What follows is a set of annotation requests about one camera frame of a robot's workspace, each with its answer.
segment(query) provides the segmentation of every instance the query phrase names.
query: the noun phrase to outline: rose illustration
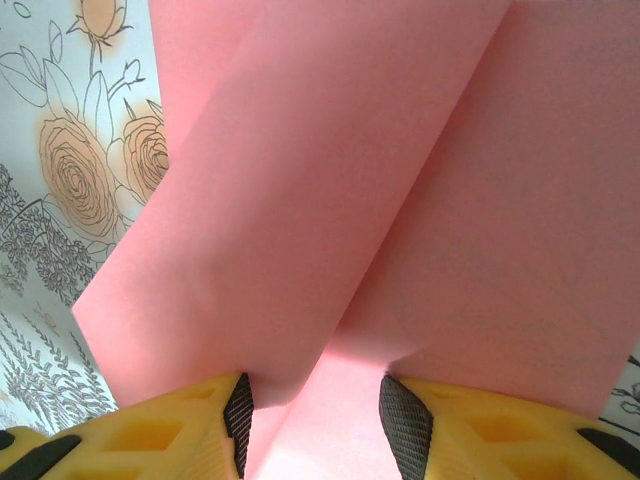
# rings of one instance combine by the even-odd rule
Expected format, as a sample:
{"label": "rose illustration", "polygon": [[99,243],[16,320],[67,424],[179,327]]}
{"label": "rose illustration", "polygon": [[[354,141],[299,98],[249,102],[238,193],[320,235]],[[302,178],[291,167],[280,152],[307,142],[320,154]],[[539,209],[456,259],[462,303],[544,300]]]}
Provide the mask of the rose illustration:
{"label": "rose illustration", "polygon": [[106,153],[89,129],[72,115],[45,121],[40,161],[65,217],[88,238],[111,236],[118,220],[115,181],[107,168]]}
{"label": "rose illustration", "polygon": [[123,136],[109,147],[109,166],[144,205],[169,168],[164,124],[153,115],[134,118],[124,127]]}
{"label": "rose illustration", "polygon": [[91,39],[91,43],[107,44],[124,27],[127,12],[126,0],[81,0],[81,14],[69,31],[80,30]]}

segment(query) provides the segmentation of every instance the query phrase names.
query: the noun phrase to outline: wallpaper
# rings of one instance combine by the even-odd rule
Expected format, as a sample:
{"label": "wallpaper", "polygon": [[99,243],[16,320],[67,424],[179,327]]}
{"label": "wallpaper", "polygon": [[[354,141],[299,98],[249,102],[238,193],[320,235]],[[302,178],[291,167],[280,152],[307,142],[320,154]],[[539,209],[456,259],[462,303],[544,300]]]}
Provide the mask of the wallpaper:
{"label": "wallpaper", "polygon": [[69,307],[167,169],[146,2],[0,0],[0,426],[115,408]]}

